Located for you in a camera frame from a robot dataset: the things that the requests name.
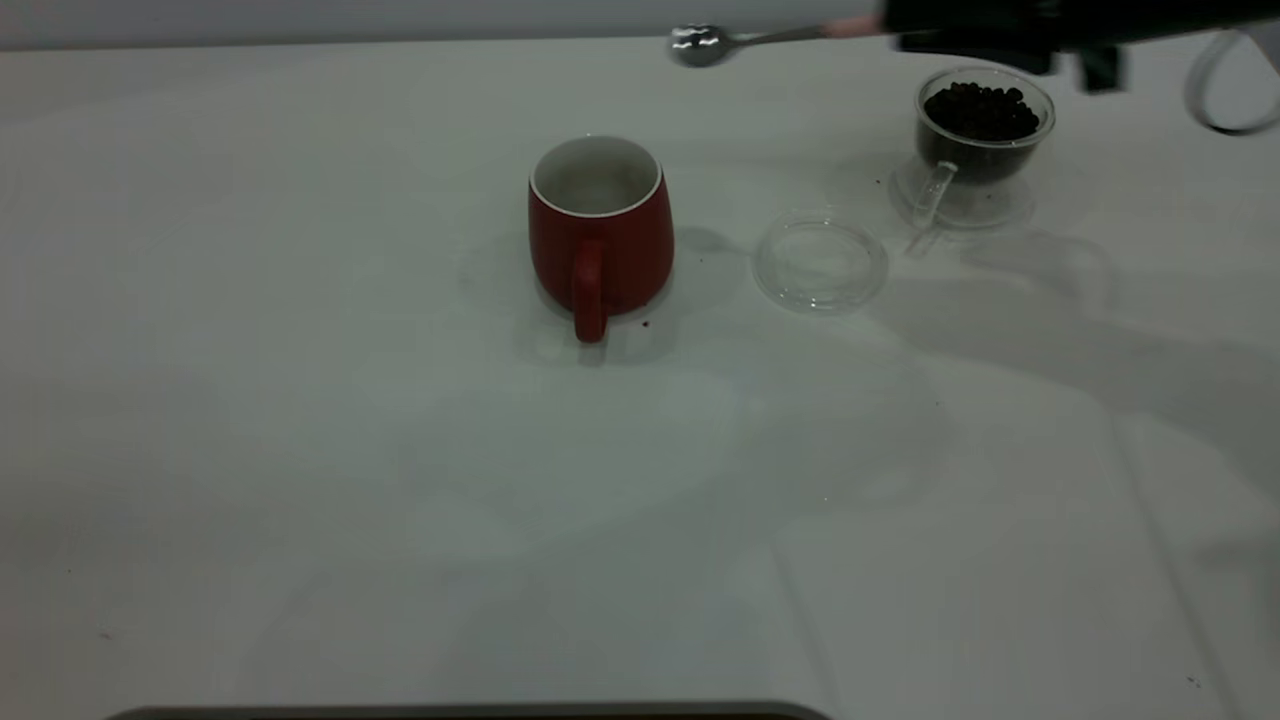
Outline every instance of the white table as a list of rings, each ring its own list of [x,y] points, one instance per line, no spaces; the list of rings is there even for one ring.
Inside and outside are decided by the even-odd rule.
[[[1280,133],[1192,124],[1203,42],[1048,78],[1037,229],[923,263],[882,183],[956,61],[879,41],[0,56],[0,716],[1274,716]],[[589,131],[680,227],[603,351],[525,240],[527,168]],[[890,286],[795,315],[749,254],[828,201]]]

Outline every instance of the clear glass cup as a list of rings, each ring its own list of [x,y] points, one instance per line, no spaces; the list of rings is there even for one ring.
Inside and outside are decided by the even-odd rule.
[[[1007,141],[972,140],[933,122],[924,111],[924,104],[951,83],[977,83],[996,90],[1018,88],[1023,102],[1039,118],[1039,127],[1027,137]],[[924,81],[915,96],[915,149],[927,168],[927,177],[915,190],[911,223],[919,229],[931,228],[938,214],[938,205],[954,186],[991,188],[998,186],[1030,159],[1036,147],[1053,129],[1053,101],[1034,83],[998,68],[955,68]]]

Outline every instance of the coffee beans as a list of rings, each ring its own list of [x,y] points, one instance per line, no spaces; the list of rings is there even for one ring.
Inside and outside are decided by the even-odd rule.
[[[1000,142],[1027,137],[1039,127],[1039,118],[1023,102],[1023,92],[954,82],[924,101],[934,123],[970,140]]]

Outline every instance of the glass handle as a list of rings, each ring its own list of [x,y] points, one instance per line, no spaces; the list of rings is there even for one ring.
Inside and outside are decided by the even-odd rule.
[[[942,196],[951,187],[951,181],[955,179],[959,169],[955,163],[943,161],[938,163],[929,173],[924,188],[915,197],[915,210],[911,213],[911,224],[918,229],[923,231],[933,225],[933,218],[938,214],[938,204],[942,202]]]
[[[938,238],[942,237],[942,231],[936,227],[924,228],[920,234],[915,236],[911,245],[906,246],[906,256],[914,260],[919,260],[933,250],[933,246],[938,243]]]

